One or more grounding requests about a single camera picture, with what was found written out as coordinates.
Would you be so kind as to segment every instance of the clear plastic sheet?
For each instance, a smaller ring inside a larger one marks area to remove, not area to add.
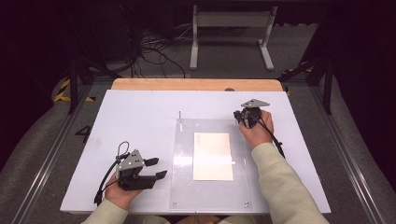
[[[229,134],[232,181],[193,180],[194,133]],[[233,119],[178,119],[170,209],[192,212],[251,210],[244,147],[243,136]]]

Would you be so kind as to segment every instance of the beige sleeve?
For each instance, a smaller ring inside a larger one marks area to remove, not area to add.
[[[300,177],[272,144],[253,148],[251,155],[274,223],[329,223]]]
[[[83,224],[122,224],[127,216],[128,211],[104,199]]]

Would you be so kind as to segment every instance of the white paper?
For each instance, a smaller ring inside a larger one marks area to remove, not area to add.
[[[194,134],[194,180],[233,180],[228,133]]]

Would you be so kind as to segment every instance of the white tabletop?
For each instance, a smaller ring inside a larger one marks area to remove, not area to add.
[[[233,119],[242,103],[258,99],[270,105],[263,109],[273,115],[275,136],[288,163],[295,169],[312,194],[319,210],[330,213],[323,188],[288,96],[283,91],[107,91],[84,148],[76,171],[61,206],[66,212],[91,212],[96,208],[93,198],[108,167],[115,160],[118,146],[130,143],[130,151],[138,148],[144,159],[157,157],[157,165],[145,167],[141,175],[167,170],[165,179],[153,189],[144,190],[130,207],[136,214],[260,214],[269,207],[261,195],[258,172],[251,157],[246,157],[249,209],[177,210],[171,206],[172,170],[179,111],[183,119]],[[211,200],[230,200],[218,198]],[[196,195],[196,200],[207,200]]]

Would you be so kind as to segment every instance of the person's right hand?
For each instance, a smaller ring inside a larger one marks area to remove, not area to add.
[[[274,123],[272,121],[271,113],[262,110],[262,120],[271,133],[274,133]],[[239,130],[241,131],[242,135],[245,136],[251,149],[258,146],[259,144],[272,143],[273,141],[271,135],[265,131],[265,129],[260,124],[256,124],[253,128],[248,129],[245,127],[243,122],[239,122]]]

